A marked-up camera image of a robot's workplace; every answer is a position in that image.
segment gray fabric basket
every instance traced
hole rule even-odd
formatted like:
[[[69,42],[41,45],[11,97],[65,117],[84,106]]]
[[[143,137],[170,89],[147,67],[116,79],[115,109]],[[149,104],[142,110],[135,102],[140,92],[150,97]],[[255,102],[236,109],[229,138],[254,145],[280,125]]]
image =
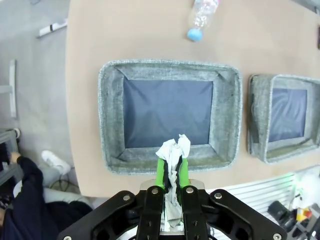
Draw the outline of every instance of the gray fabric basket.
[[[251,155],[272,164],[319,148],[319,79],[253,75],[249,88]]]
[[[191,171],[227,167],[238,153],[242,99],[242,78],[227,65],[151,59],[109,62],[98,82],[106,166],[118,174],[155,173],[156,151],[179,133],[191,141]]]

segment plastic bottle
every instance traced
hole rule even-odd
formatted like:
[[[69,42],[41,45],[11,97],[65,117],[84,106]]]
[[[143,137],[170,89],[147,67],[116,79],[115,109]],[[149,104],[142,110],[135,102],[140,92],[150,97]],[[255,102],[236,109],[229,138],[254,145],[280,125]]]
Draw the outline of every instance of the plastic bottle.
[[[191,28],[187,37],[192,41],[201,41],[203,30],[209,26],[218,8],[220,0],[195,0],[190,14]]]

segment white sneaker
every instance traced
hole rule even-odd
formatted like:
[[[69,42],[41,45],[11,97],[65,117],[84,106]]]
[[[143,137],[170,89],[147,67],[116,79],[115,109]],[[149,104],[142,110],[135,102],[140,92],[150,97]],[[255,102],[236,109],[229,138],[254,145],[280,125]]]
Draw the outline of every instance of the white sneaker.
[[[57,157],[52,151],[44,150],[41,153],[43,161],[46,162],[50,167],[55,168],[61,175],[65,175],[70,172],[71,166]]]

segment blue bottle cap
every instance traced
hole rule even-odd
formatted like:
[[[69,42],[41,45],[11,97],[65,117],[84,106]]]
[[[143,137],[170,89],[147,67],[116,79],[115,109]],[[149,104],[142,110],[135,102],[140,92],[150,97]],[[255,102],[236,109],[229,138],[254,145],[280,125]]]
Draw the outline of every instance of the blue bottle cap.
[[[198,42],[198,41],[201,41],[202,40],[202,37],[203,37],[203,33],[200,29],[197,29],[197,28],[191,28],[189,31],[188,31],[188,34],[187,34],[187,37],[194,41],[194,42]]]

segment tan tabletop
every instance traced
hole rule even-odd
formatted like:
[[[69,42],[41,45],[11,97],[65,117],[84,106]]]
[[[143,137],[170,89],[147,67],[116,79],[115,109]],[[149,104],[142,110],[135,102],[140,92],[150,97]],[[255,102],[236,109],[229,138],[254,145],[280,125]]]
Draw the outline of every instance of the tan tabletop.
[[[240,150],[226,169],[191,173],[207,189],[276,177],[320,163],[314,151],[268,165],[247,152],[248,78],[294,74],[320,78],[320,17],[289,0],[221,0],[201,42],[186,39],[193,0],[73,0],[66,45],[67,115],[72,155],[83,195],[137,193],[154,175],[117,175],[102,157],[98,73],[123,59],[209,61],[238,68],[244,108]]]

